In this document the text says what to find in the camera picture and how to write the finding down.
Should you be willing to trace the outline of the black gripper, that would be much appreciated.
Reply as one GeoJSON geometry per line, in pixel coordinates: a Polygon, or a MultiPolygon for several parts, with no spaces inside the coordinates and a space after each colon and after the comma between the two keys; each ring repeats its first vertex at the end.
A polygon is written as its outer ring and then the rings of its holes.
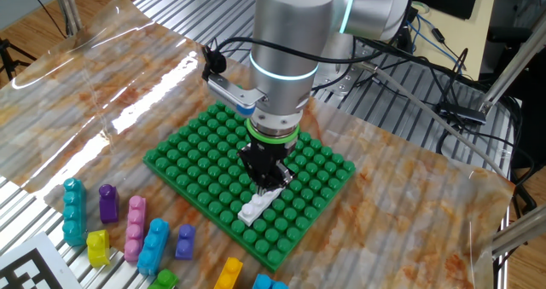
{"type": "Polygon", "coordinates": [[[247,173],[252,177],[256,194],[285,188],[294,179],[294,171],[282,163],[292,152],[292,144],[260,141],[251,141],[238,152],[247,173]]]}

